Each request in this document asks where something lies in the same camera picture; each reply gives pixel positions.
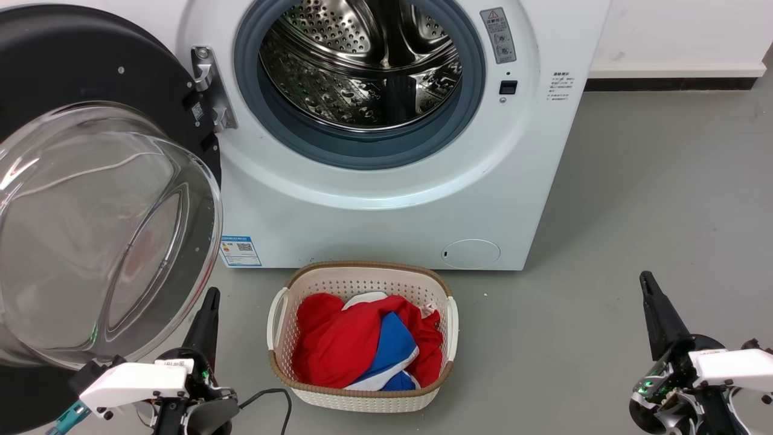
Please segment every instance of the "brown basket rim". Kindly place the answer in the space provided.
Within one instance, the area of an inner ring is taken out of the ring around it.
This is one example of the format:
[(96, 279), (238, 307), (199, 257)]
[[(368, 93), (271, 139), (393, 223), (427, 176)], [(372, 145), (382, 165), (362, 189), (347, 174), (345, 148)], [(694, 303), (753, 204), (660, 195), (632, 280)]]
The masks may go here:
[[(303, 267), (299, 269), (296, 273), (294, 273), (287, 283), (287, 288), (291, 288), (292, 285), (295, 283), (295, 281), (297, 281), (301, 275), (304, 275), (307, 272), (310, 272), (316, 269), (327, 269), (327, 268), (335, 268), (335, 267), (396, 269), (396, 270), (403, 270), (405, 272), (421, 273), (437, 281), (438, 284), (440, 284), (440, 286), (443, 288), (443, 291), (445, 292), (445, 296), (447, 297), (453, 296), (451, 294), (451, 288), (448, 286), (448, 284), (437, 273), (431, 271), (430, 269), (426, 269), (416, 265), (405, 265), (400, 263), (387, 263), (387, 262), (343, 261), (343, 262), (314, 263), (311, 265), (307, 265), (306, 267)], [(279, 363), (277, 362), (277, 354), (274, 351), (268, 351), (268, 361), (271, 364), (271, 369), (274, 370), (274, 374), (277, 376), (277, 378), (279, 378), (280, 381), (282, 381), (285, 385), (289, 386), (292, 389), (298, 389), (298, 390), (307, 391), (307, 392), (315, 392), (318, 394), (326, 394), (330, 396), (353, 397), (353, 398), (362, 398), (362, 399), (405, 399), (410, 397), (425, 396), (433, 392), (434, 390), (439, 389), (440, 386), (443, 385), (443, 382), (445, 382), (445, 380), (448, 379), (448, 376), (451, 374), (451, 369), (454, 367), (453, 361), (446, 362), (445, 368), (443, 369), (443, 372), (440, 374), (440, 377), (438, 377), (438, 379), (435, 382), (432, 382), (431, 385), (428, 385), (422, 389), (409, 390), (409, 391), (356, 391), (356, 390), (320, 387), (316, 385), (309, 385), (309, 384), (304, 384), (302, 382), (295, 381), (292, 378), (287, 377), (284, 373), (282, 373), (282, 370), (279, 369)]]

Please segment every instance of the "gray floor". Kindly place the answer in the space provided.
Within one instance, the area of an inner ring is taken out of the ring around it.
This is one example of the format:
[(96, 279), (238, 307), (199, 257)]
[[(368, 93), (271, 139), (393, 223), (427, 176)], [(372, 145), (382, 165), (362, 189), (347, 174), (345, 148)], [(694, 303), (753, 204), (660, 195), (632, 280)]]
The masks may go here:
[[(773, 346), (772, 222), (773, 76), (748, 92), (586, 94), (526, 270), (443, 273), (461, 336), (436, 400), (365, 415), (296, 399), (288, 433), (641, 433), (627, 409), (651, 365), (638, 274), (656, 274), (693, 332)], [(219, 265), (211, 279), (217, 375), (244, 398), (280, 385), (265, 319), (290, 274)], [(233, 432), (278, 433), (284, 409), (264, 397)], [(742, 410), (758, 428), (771, 411), (759, 396)], [(127, 415), (74, 433), (148, 430)]]

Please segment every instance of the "washing machine door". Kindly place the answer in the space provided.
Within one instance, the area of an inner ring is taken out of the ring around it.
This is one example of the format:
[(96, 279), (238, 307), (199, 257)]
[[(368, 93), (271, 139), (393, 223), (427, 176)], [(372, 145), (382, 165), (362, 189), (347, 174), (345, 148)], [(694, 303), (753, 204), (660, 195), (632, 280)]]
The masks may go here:
[(0, 433), (48, 423), (84, 363), (137, 360), (216, 261), (204, 95), (152, 35), (41, 5), (0, 13)]

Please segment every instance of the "laundry basket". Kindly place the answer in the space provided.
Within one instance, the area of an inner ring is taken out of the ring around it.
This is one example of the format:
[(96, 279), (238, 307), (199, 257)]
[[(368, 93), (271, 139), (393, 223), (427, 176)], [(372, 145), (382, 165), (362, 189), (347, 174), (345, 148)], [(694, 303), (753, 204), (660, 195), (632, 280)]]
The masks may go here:
[[(296, 314), (301, 302), (315, 293), (330, 293), (349, 300), (368, 292), (401, 295), (418, 306), (433, 303), (440, 311), (443, 364), (438, 380), (422, 389), (399, 392), (352, 391), (299, 382), (292, 368), (292, 354), (298, 340)], [(266, 331), (274, 373), (304, 402), (363, 413), (406, 413), (429, 405), (451, 373), (459, 323), (451, 290), (429, 269), (376, 262), (323, 262), (298, 270), (276, 295), (268, 312)]]

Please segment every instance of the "red cloth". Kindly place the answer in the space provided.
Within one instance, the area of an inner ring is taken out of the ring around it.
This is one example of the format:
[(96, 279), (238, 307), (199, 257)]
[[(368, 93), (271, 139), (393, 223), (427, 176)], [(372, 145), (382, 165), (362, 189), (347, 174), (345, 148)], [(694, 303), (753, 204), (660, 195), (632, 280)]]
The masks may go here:
[(421, 310), (402, 296), (358, 303), (341, 311), (337, 296), (317, 293), (298, 308), (300, 335), (293, 369), (300, 382), (342, 389), (354, 383), (373, 363), (381, 334), (381, 318), (394, 312), (419, 347), (406, 371), (422, 387), (435, 382), (443, 363), (443, 334), (435, 328), (439, 312), (422, 319)]

